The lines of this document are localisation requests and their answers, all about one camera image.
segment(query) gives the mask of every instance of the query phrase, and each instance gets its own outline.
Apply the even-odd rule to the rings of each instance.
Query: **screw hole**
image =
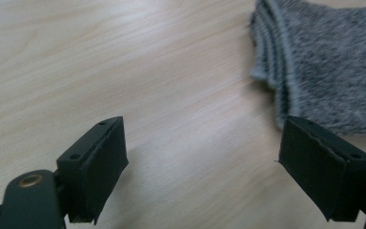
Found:
[[[360,155],[358,155],[358,154],[352,154],[352,157],[354,157],[354,158],[356,158],[356,159],[360,159],[360,158],[361,158],[361,156],[360,156]]]
[[[70,156],[71,159],[78,159],[79,157],[81,157],[81,155],[71,155]]]
[[[28,188],[35,184],[38,184],[39,182],[41,182],[41,180],[43,180],[43,176],[39,174],[29,175],[27,177],[22,178],[19,181],[18,185],[21,188]]]

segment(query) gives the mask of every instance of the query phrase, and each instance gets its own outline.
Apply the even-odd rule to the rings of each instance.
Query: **wooden table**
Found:
[[[362,228],[362,214],[327,223],[275,162],[273,93],[249,77],[253,10],[0,1],[0,203],[13,178],[55,170],[92,125],[123,115],[130,165],[98,225],[69,228]],[[366,137],[347,139],[366,151]]]

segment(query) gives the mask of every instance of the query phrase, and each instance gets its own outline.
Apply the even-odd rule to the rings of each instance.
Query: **light wood surface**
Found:
[[[336,7],[366,1],[316,1]],[[97,226],[327,223],[275,162],[272,92],[253,82],[254,0],[0,1],[0,203],[96,122],[123,115],[130,165]],[[347,137],[366,151],[366,137]]]

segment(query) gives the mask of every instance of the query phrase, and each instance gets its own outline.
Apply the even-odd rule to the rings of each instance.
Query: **folded towel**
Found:
[[[279,128],[287,115],[343,135],[366,135],[366,8],[302,0],[257,0],[251,76],[275,90]]]

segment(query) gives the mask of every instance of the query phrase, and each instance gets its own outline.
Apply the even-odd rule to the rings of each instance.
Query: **grey cloth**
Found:
[[[366,135],[366,8],[257,0],[251,31],[251,76],[274,89],[279,128],[295,115]]]

